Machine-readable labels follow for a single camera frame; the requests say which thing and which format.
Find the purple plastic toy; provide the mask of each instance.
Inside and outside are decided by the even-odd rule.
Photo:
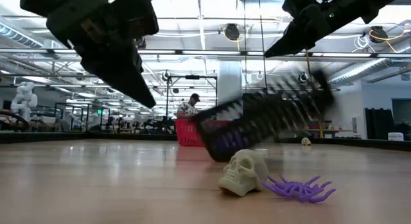
[[[326,182],[319,186],[315,184],[311,187],[311,184],[318,180],[320,176],[316,176],[309,180],[308,182],[288,182],[285,178],[280,174],[280,178],[283,182],[277,182],[273,178],[269,177],[268,179],[272,181],[274,184],[267,184],[262,182],[263,186],[267,189],[271,190],[275,194],[279,196],[284,196],[286,198],[293,198],[295,193],[298,193],[298,200],[300,202],[310,202],[310,203],[319,203],[325,201],[332,193],[336,191],[336,189],[332,189],[327,191],[324,195],[314,198],[318,194],[322,193],[326,186],[331,184],[331,182]]]

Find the man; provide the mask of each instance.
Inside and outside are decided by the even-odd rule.
[[[200,96],[197,93],[191,95],[188,102],[183,102],[177,109],[177,119],[187,119],[198,113],[198,109],[195,108],[195,104],[200,102]]]

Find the red plastic basket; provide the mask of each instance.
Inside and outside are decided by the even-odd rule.
[[[208,121],[208,126],[219,126],[225,124],[227,121]],[[188,122],[186,119],[175,120],[175,130],[177,133],[177,140],[180,146],[190,147],[204,147],[200,136],[195,130],[194,123]]]

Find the small skull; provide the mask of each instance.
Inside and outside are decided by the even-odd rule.
[[[261,191],[261,182],[268,178],[268,168],[264,159],[253,150],[240,150],[224,167],[224,176],[219,179],[218,187],[238,196],[245,196],[249,191]]]
[[[311,145],[311,141],[310,141],[307,137],[304,137],[304,138],[301,140],[301,144],[302,144],[303,146],[310,146],[310,145]]]

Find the beige skull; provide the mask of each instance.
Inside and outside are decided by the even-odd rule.
[[[224,176],[219,179],[218,187],[238,196],[245,196],[249,191],[264,187],[261,182],[268,178],[268,168],[264,159],[253,150],[240,150],[224,167]]]

